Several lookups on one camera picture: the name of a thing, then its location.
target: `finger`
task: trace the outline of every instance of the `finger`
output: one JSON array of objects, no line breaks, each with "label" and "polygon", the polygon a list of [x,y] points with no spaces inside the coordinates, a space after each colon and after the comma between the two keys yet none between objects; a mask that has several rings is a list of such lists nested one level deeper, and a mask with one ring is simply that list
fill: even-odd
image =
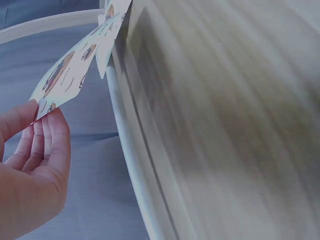
[{"label": "finger", "polygon": [[52,136],[51,155],[47,165],[67,180],[71,158],[70,129],[59,108],[49,113],[47,119]]},{"label": "finger", "polygon": [[32,142],[34,139],[34,126],[28,126],[23,130],[21,140],[16,148],[14,155],[4,163],[13,169],[21,171],[26,161],[30,158]]},{"label": "finger", "polygon": [[44,133],[44,160],[48,161],[51,154],[52,135],[47,116],[42,118],[42,127]]},{"label": "finger", "polygon": [[34,136],[32,141],[30,158],[22,168],[23,172],[35,170],[44,159],[45,136],[42,121],[38,120],[33,124]]},{"label": "finger", "polygon": [[37,109],[37,101],[31,100],[0,115],[0,132],[4,142],[28,127],[34,121]]}]

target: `white crib rail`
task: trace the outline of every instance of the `white crib rail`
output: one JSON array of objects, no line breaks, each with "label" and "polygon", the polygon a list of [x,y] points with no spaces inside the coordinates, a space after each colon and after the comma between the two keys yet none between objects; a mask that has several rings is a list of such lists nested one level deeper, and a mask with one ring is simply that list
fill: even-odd
[{"label": "white crib rail", "polygon": [[54,29],[84,24],[98,24],[98,15],[103,14],[104,12],[105,10],[103,8],[91,9],[62,13],[26,21],[0,30],[0,44]]}]

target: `paper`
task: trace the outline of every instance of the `paper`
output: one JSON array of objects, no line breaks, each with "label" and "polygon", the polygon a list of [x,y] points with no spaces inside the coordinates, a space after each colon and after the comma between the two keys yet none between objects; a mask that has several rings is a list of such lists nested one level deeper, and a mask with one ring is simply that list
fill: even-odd
[{"label": "paper", "polygon": [[100,78],[103,79],[106,73],[112,48],[115,44],[115,39],[118,36],[120,27],[128,11],[131,1],[129,0],[109,0],[105,3],[104,15],[98,16],[98,24],[102,25],[112,19],[112,24],[109,26],[109,31],[102,37],[102,44],[95,54],[95,60],[98,67]]}]

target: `cartoon sticker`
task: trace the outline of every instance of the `cartoon sticker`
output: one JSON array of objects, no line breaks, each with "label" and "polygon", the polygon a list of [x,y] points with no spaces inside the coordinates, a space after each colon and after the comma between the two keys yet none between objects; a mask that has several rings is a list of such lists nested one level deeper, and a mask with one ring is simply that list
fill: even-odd
[{"label": "cartoon sticker", "polygon": [[41,114],[42,114],[42,112],[45,110],[45,108],[46,108],[46,105],[47,105],[47,101],[45,101],[45,104],[44,104],[44,106],[43,106],[43,108],[42,108],[42,110],[41,110]]},{"label": "cartoon sticker", "polygon": [[108,11],[106,12],[105,21],[107,21],[108,19],[112,18],[114,15],[115,15],[115,8],[111,4],[109,9],[108,9]]},{"label": "cartoon sticker", "polygon": [[82,85],[84,84],[85,78],[86,78],[86,75],[84,75],[83,78],[81,79],[79,89],[82,88]]},{"label": "cartoon sticker", "polygon": [[75,80],[75,77],[72,78],[69,86],[68,86],[68,87],[66,88],[66,90],[64,91],[65,93],[69,90],[69,88],[71,87],[71,85],[72,85],[72,83],[74,82],[74,80]]},{"label": "cartoon sticker", "polygon": [[55,68],[55,70],[51,73],[47,81],[45,82],[42,90],[44,91],[44,96],[48,96],[50,91],[54,88],[55,84],[57,83],[58,79],[64,73],[65,69],[67,68],[68,64],[70,63],[72,57],[74,56],[75,51],[69,53],[65,58],[60,62],[60,64]]},{"label": "cartoon sticker", "polygon": [[51,103],[51,106],[49,107],[47,113],[50,113],[50,112],[52,112],[52,111],[55,110],[55,109],[56,109],[56,104],[55,104],[55,101],[53,101],[53,102]]},{"label": "cartoon sticker", "polygon": [[83,54],[81,60],[83,60],[83,61],[87,60],[87,59],[90,57],[90,55],[94,52],[94,50],[96,49],[96,47],[97,47],[97,44],[91,45],[91,46],[85,51],[85,53]]}]

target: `blue fabric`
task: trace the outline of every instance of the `blue fabric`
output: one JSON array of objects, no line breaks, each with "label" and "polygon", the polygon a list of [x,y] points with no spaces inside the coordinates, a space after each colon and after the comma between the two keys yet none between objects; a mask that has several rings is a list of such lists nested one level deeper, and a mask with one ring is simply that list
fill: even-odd
[{"label": "blue fabric", "polygon": [[0,0],[0,30],[51,15],[98,8],[99,0]]}]

